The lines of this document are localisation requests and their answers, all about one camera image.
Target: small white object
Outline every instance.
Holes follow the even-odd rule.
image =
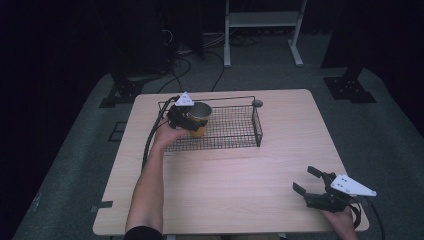
[[[184,92],[180,98],[175,103],[176,106],[194,106],[194,102],[191,100],[191,98],[188,96],[187,92]]]
[[[339,190],[340,192],[347,193],[349,195],[360,195],[360,196],[377,196],[377,192],[373,191],[359,182],[353,180],[344,174],[339,174],[339,176],[334,179],[331,183],[331,187]]]

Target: shelf leg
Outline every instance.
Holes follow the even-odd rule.
[[[230,0],[225,2],[225,43],[224,43],[224,67],[231,67],[230,55]]]
[[[299,51],[297,50],[296,44],[299,37],[300,28],[302,26],[303,16],[305,14],[307,0],[302,1],[302,6],[300,7],[299,15],[297,16],[296,27],[294,28],[294,36],[292,40],[289,40],[290,51],[292,52],[294,62],[297,67],[303,66],[302,58],[300,57]]]

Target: wooden table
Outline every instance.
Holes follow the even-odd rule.
[[[158,102],[177,94],[137,97],[119,147],[93,231],[123,235]],[[164,234],[288,233],[330,231],[317,210],[292,190],[325,192],[308,166],[346,173],[311,93],[271,90],[190,93],[192,99],[255,96],[263,130],[260,147],[176,151],[164,158]],[[369,222],[363,214],[357,230]]]

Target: black equipment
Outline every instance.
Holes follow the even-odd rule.
[[[353,198],[349,194],[340,192],[331,187],[331,183],[334,181],[334,179],[336,179],[336,174],[321,172],[320,170],[311,166],[308,167],[308,172],[317,178],[322,177],[325,184],[326,193],[322,195],[307,193],[304,188],[293,182],[293,190],[303,196],[306,202],[306,206],[309,208],[325,210],[333,213],[342,212],[347,206],[349,206],[356,215],[356,220],[353,225],[355,228],[358,227],[361,223],[361,208],[358,205],[358,210],[358,208],[350,204],[350,200]]]

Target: forearm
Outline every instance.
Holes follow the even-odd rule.
[[[134,188],[125,231],[136,226],[163,228],[163,154],[161,147],[153,145],[146,165]]]

